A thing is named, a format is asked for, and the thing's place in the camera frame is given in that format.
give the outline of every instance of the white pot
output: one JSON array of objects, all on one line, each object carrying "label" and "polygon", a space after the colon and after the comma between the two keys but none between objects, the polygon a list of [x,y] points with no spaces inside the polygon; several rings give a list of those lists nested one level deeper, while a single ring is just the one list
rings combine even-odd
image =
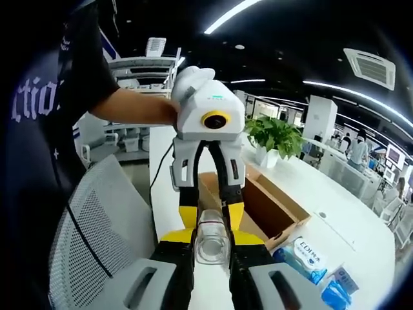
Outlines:
[{"label": "white pot", "polygon": [[278,150],[270,150],[267,152],[265,147],[257,146],[256,161],[258,165],[264,168],[274,168],[279,158]]}]

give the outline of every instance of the potted plant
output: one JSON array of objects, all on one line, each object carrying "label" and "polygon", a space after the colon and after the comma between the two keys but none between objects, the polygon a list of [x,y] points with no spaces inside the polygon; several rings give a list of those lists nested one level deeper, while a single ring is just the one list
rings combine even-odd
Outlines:
[{"label": "potted plant", "polygon": [[246,119],[245,131],[251,145],[257,149],[256,161],[262,167],[273,168],[279,157],[290,158],[301,152],[300,131],[285,121],[268,116]]}]

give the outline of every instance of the floor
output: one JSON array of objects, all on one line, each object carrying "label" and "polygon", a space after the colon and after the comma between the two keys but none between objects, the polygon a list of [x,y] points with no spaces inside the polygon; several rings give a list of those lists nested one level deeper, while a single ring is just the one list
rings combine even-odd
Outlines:
[{"label": "floor", "polygon": [[121,163],[121,165],[138,193],[149,204],[149,162],[133,161]]}]

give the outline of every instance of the blue packaging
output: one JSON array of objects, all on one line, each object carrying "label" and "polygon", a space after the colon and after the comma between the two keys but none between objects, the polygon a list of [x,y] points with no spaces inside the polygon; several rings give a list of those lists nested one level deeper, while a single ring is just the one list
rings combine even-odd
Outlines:
[{"label": "blue packaging", "polygon": [[272,257],[277,263],[289,264],[316,285],[327,273],[323,256],[301,236],[276,250]]},{"label": "blue packaging", "polygon": [[346,310],[351,305],[351,297],[337,281],[331,281],[323,293],[321,299],[333,308],[333,310]]}]

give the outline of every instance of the tissue package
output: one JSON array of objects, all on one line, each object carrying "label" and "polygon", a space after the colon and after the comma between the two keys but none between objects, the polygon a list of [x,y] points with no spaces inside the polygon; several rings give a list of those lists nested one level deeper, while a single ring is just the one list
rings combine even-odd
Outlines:
[{"label": "tissue package", "polygon": [[327,273],[323,256],[301,236],[276,250],[273,257],[277,263],[289,264],[316,285]]}]

